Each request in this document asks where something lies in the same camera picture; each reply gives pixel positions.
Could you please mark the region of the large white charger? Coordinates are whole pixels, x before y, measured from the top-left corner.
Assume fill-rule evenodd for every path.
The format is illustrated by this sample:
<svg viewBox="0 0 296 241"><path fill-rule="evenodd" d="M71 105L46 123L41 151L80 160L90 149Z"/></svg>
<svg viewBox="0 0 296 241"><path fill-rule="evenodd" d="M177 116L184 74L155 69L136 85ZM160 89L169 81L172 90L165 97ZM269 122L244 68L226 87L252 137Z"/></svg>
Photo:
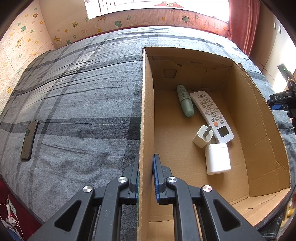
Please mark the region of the large white charger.
<svg viewBox="0 0 296 241"><path fill-rule="evenodd" d="M231 170L227 144L209 144L205 148L207 174L215 175Z"/></svg>

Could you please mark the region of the white remote control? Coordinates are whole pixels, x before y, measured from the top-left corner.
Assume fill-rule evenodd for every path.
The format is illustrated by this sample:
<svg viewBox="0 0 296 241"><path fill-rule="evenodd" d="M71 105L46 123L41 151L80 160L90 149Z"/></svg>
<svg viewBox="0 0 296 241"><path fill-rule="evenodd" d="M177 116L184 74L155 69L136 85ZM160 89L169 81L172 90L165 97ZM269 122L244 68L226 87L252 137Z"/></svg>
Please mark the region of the white remote control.
<svg viewBox="0 0 296 241"><path fill-rule="evenodd" d="M234 134L225 117L207 92L192 92L190 97L206 123L212 127L213 135L219 143L228 143L234 139Z"/></svg>

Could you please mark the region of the brown cardboard box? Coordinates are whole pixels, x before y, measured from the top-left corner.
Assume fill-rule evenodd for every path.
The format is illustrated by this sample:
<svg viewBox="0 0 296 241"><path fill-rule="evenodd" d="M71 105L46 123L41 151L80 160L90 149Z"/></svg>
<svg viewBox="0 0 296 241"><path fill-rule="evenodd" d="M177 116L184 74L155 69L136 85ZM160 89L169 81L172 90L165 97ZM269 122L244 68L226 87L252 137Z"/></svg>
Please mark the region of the brown cardboard box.
<svg viewBox="0 0 296 241"><path fill-rule="evenodd" d="M157 204L152 156L192 186L208 184L251 225L259 227L290 191L290 165L275 113L244 69L219 55L170 47L143 49L139 150L138 240L173 240L173 209ZM177 86L208 92L234 134L228 143L231 169L209 176L205 152L193 143L205 119L186 117Z"/></svg>

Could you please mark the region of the small white plug adapter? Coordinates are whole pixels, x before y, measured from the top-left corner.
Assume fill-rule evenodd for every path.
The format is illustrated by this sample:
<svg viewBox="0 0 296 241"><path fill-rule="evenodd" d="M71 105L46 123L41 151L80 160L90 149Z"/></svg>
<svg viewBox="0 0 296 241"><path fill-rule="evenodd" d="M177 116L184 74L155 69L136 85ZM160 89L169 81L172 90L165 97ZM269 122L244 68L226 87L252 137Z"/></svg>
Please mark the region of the small white plug adapter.
<svg viewBox="0 0 296 241"><path fill-rule="evenodd" d="M197 131L196 135L194 136L193 143L197 145L199 148L204 148L207 144L209 144L213 135L214 133L210 125L202 125Z"/></svg>

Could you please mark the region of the teal cosmetic tube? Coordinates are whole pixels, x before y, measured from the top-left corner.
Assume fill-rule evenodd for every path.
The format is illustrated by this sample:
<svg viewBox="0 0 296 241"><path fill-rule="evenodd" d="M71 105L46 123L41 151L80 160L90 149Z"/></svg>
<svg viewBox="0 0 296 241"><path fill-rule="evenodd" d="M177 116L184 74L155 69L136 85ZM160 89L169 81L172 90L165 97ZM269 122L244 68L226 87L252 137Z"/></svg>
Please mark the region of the teal cosmetic tube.
<svg viewBox="0 0 296 241"><path fill-rule="evenodd" d="M179 98L179 102L181 105L181 108L185 114L186 117L191 117L194 115L194 107L191 100L191 97L189 93L187 92L184 85L179 84L177 86L177 94Z"/></svg>

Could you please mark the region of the beige wardrobe cabinet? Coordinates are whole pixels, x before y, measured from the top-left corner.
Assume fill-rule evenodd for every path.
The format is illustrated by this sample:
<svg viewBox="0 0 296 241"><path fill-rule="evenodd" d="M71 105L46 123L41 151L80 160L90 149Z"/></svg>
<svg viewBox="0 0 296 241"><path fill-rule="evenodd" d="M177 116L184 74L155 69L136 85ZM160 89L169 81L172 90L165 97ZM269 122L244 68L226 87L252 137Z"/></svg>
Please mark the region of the beige wardrobe cabinet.
<svg viewBox="0 0 296 241"><path fill-rule="evenodd" d="M287 88L287 81L278 65L284 64L288 71L295 74L295 45L282 23L264 4L260 4L250 59L275 92Z"/></svg>

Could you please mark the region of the black smartphone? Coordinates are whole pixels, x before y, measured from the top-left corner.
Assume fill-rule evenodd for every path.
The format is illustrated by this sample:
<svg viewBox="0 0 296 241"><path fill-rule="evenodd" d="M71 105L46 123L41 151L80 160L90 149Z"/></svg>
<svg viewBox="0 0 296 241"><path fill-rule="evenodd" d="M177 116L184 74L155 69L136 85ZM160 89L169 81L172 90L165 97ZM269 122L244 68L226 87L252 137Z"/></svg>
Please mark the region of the black smartphone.
<svg viewBox="0 0 296 241"><path fill-rule="evenodd" d="M28 161L31 158L38 124L39 124L38 120L32 121L29 123L26 129L25 137L23 140L22 152L21 152L21 160Z"/></svg>

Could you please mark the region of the red curtain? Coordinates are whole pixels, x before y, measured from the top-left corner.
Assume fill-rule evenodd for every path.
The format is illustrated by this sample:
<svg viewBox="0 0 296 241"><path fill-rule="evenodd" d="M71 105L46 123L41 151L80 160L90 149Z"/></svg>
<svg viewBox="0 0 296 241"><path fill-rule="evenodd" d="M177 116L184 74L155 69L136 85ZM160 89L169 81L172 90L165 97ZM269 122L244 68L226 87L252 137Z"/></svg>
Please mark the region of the red curtain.
<svg viewBox="0 0 296 241"><path fill-rule="evenodd" d="M229 0L229 20L227 38L250 55L255 39L260 14L258 0Z"/></svg>

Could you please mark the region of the grey plaid bed blanket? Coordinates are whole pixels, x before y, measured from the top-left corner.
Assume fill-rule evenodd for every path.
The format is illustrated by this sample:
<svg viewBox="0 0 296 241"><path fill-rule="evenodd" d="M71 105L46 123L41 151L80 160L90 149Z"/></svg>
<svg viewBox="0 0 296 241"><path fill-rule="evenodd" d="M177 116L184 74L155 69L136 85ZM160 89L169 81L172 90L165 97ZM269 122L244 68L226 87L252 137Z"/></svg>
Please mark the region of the grey plaid bed blanket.
<svg viewBox="0 0 296 241"><path fill-rule="evenodd" d="M1 177L39 222L53 216L84 184L103 186L131 164L140 147L145 47L229 58L266 99L273 92L233 42L181 27L121 30L40 55L24 71L1 113ZM295 134L287 115L273 112L287 144L291 186L286 203L295 187ZM25 132L35 120L32 155L24 161Z"/></svg>

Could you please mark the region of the window with bars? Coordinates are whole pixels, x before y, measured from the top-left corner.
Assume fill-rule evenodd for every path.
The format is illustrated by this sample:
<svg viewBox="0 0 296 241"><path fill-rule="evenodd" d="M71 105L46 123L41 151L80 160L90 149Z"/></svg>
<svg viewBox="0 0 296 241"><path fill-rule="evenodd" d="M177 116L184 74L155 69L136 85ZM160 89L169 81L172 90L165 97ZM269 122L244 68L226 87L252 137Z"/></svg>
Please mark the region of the window with bars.
<svg viewBox="0 0 296 241"><path fill-rule="evenodd" d="M134 9L178 9L211 16L227 22L230 16L229 1L221 0L179 0L179 1L143 1L143 0L89 0L85 1L88 18L93 19L109 13Z"/></svg>

